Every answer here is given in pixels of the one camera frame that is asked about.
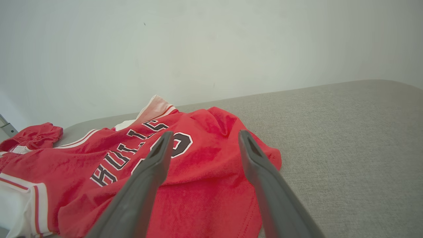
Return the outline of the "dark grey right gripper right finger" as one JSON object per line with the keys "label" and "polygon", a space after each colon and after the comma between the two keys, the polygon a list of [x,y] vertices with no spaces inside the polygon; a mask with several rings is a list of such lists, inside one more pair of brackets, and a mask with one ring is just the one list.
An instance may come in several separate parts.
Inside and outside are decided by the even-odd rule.
{"label": "dark grey right gripper right finger", "polygon": [[238,134],[242,166],[254,186],[268,238],[323,238],[324,234],[250,132]]}

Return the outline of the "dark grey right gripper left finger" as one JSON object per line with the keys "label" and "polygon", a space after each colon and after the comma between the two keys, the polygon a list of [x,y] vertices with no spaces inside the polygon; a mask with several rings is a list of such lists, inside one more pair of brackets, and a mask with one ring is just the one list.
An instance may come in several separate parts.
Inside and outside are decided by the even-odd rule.
{"label": "dark grey right gripper left finger", "polygon": [[165,132],[87,234],[88,238],[145,238],[160,185],[171,162],[174,136]]}

